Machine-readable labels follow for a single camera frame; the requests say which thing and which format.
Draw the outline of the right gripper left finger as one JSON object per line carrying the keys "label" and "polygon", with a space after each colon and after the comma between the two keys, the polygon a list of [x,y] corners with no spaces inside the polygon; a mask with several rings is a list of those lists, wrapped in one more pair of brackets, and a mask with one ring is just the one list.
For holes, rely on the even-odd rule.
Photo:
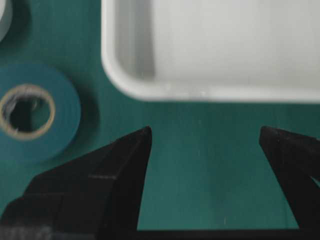
{"label": "right gripper left finger", "polygon": [[100,240],[135,231],[152,148],[146,126],[36,175],[0,218],[3,240]]}

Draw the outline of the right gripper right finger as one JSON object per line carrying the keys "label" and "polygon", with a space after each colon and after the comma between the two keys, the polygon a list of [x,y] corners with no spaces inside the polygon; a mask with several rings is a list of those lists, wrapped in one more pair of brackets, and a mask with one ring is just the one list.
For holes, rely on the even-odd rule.
{"label": "right gripper right finger", "polygon": [[320,141],[270,126],[259,145],[301,229],[320,228]]}

